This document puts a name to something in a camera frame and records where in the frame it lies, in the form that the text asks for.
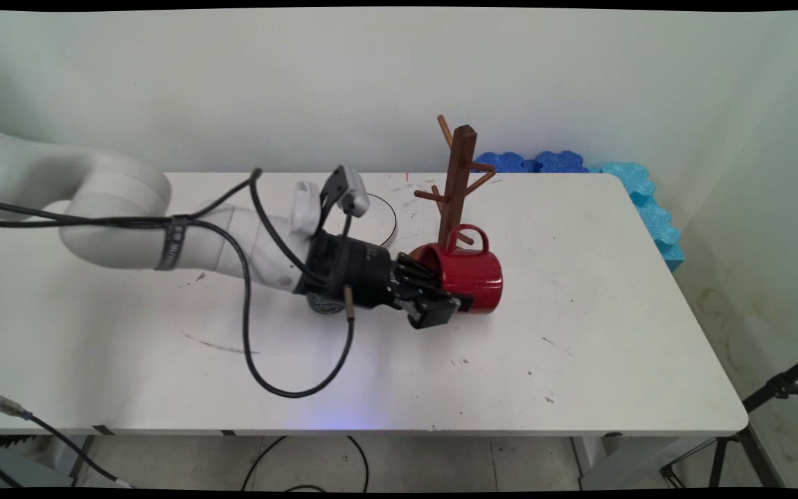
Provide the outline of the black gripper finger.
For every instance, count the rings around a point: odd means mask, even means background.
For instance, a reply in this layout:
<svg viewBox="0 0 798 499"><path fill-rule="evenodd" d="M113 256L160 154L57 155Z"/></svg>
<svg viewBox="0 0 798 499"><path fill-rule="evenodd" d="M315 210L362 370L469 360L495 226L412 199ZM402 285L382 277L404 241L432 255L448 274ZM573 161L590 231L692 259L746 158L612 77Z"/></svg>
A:
<svg viewBox="0 0 798 499"><path fill-rule="evenodd" d="M426 329L448 323L456 312L468 312L474 297L439 287L402 283L395 287L395 306L407 313L409 325Z"/></svg>
<svg viewBox="0 0 798 499"><path fill-rule="evenodd" d="M393 260L392 280L406 286L441 286L438 272L403 252Z"/></svg>

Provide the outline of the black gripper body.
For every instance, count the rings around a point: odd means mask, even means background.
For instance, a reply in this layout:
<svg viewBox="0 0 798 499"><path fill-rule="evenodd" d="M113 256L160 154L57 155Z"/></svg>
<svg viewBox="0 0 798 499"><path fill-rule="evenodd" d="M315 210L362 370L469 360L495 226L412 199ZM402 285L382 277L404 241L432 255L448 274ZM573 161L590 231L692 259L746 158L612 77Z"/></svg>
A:
<svg viewBox="0 0 798 499"><path fill-rule="evenodd" d="M348 238L342 245L342 236L321 231L312 238L306 260L307 268L324 282L301 276L294 294L311 296L327 306L344 304L344 288L353 292L355 307L374 309L386 306L395 310L401 307L396 297L391 274L393 260L385 247L367 241Z"/></svg>

